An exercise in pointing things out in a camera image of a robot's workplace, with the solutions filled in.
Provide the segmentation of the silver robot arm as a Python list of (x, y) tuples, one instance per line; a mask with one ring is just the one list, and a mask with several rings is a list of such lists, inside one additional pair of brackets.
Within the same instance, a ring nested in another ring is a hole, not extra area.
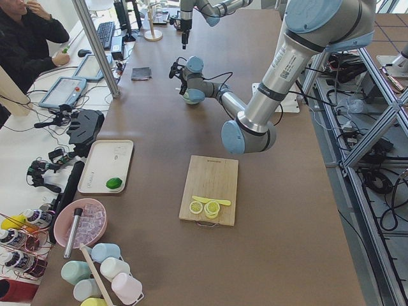
[(219, 101), (233, 106), (221, 140), (232, 154), (263, 152), (276, 140), (270, 117), (309, 61), (323, 52), (369, 45), (374, 37), (375, 1), (288, 1), (273, 61), (248, 103), (232, 92)]
[(221, 75), (205, 78), (203, 76), (204, 63), (201, 58), (192, 56), (186, 59), (185, 64), (179, 63), (180, 59), (184, 58), (179, 57), (172, 64), (169, 77), (176, 77), (181, 81), (179, 94), (187, 104), (195, 105), (205, 98), (214, 98), (232, 119), (237, 116), (238, 112), (245, 110), (247, 105), (232, 92), (226, 83), (232, 72), (228, 72), (229, 76), (225, 81), (213, 82), (213, 79)]

